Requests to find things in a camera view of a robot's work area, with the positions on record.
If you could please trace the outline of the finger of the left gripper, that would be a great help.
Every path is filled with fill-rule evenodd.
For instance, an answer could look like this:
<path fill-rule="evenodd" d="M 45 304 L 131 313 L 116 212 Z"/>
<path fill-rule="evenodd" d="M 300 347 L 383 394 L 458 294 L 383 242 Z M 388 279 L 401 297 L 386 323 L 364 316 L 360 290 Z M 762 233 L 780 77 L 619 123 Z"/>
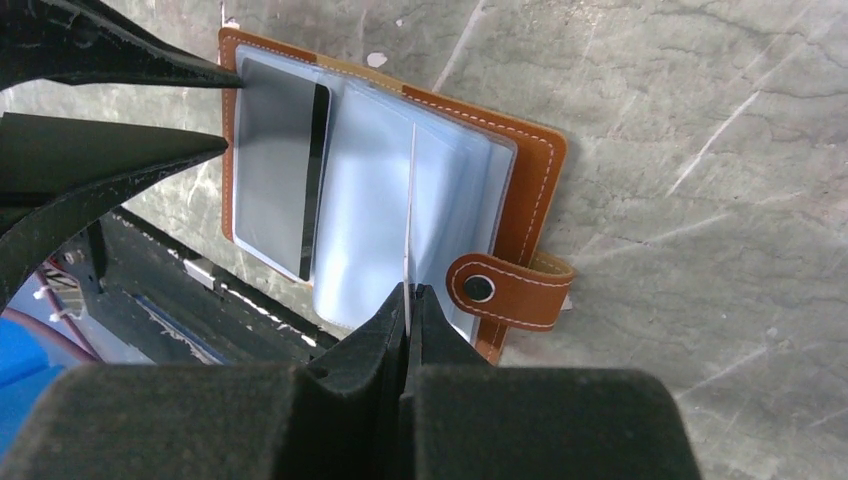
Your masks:
<path fill-rule="evenodd" d="M 72 236 L 159 181 L 224 153 L 219 136 L 6 112 L 1 304 Z"/>
<path fill-rule="evenodd" d="M 213 62 L 157 38 L 102 1 L 3 1 L 1 88 L 39 79 L 239 88 Z"/>

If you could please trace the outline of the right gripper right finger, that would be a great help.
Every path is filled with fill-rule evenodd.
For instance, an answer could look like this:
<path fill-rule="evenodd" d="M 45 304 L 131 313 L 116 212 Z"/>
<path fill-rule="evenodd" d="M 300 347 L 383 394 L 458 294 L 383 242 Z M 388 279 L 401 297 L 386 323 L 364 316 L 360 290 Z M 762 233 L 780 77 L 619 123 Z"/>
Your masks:
<path fill-rule="evenodd" d="M 697 479 L 682 417 L 655 376 L 490 365 L 432 288 L 404 297 L 401 479 Z"/>

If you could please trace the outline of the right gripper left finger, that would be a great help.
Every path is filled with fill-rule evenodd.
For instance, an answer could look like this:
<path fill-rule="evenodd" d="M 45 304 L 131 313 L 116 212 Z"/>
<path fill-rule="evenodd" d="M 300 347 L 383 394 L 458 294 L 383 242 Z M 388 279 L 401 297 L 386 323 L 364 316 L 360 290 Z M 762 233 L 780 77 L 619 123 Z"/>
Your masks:
<path fill-rule="evenodd" d="M 302 364 L 108 365 L 62 374 L 5 479 L 389 479 L 406 292 Z"/>

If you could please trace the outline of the card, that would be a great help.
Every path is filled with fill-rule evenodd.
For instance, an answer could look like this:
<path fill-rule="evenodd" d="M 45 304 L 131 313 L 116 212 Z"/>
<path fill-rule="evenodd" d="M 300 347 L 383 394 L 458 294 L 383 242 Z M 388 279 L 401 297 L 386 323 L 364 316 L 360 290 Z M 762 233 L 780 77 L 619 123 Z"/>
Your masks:
<path fill-rule="evenodd" d="M 292 279 L 311 276 L 332 92 L 246 58 L 237 96 L 233 236 Z"/>

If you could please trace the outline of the brown leather card holder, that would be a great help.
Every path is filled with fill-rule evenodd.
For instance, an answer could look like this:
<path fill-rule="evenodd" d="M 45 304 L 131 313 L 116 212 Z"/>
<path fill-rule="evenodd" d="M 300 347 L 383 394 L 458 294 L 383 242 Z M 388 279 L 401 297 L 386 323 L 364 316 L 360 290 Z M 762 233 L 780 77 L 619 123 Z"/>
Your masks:
<path fill-rule="evenodd" d="M 560 132 L 236 28 L 218 41 L 222 66 L 242 83 L 222 94 L 228 240 L 243 249 L 234 151 L 251 58 L 332 92 L 311 276 L 292 279 L 253 255 L 307 286 L 321 319 L 355 330 L 405 283 L 431 286 L 449 324 L 491 363 L 510 330 L 554 328 L 575 276 L 538 247 L 567 154 Z"/>

